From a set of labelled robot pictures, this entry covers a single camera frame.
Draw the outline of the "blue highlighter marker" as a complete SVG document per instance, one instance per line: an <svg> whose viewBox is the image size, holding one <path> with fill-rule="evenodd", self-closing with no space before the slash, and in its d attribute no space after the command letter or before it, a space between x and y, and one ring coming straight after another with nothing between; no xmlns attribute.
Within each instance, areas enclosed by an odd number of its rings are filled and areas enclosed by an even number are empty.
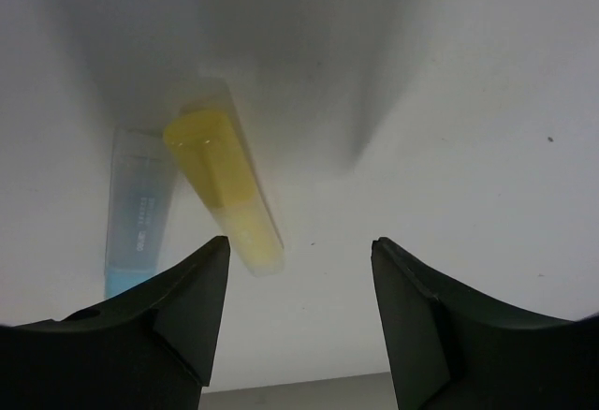
<svg viewBox="0 0 599 410"><path fill-rule="evenodd" d="M114 133L105 254L105 298L151 279L157 272L175 168L153 133Z"/></svg>

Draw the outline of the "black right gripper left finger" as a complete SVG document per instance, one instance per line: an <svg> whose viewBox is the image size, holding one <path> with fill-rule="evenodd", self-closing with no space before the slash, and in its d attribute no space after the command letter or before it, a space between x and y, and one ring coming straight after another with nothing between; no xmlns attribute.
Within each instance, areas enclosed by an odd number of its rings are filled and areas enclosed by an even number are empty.
<svg viewBox="0 0 599 410"><path fill-rule="evenodd" d="M4 409L196 409L210 384L230 245L62 321L1 328Z"/></svg>

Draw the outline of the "yellow highlighter marker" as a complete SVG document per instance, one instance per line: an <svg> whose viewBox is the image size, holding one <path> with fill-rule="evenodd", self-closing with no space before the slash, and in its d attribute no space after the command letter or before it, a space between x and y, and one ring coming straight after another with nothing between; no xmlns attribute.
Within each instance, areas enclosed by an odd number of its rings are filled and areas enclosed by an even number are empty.
<svg viewBox="0 0 599 410"><path fill-rule="evenodd" d="M179 82L166 103L177 114L165 126L163 141L244 266L255 276L281 271L284 245L226 82Z"/></svg>

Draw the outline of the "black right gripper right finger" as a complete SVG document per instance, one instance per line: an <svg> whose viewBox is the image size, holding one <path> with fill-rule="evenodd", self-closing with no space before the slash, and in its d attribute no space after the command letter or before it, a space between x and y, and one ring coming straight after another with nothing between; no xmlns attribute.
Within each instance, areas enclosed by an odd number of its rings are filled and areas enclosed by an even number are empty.
<svg viewBox="0 0 599 410"><path fill-rule="evenodd" d="M597 316L496 300L388 238L373 242L371 262L399 408L597 408Z"/></svg>

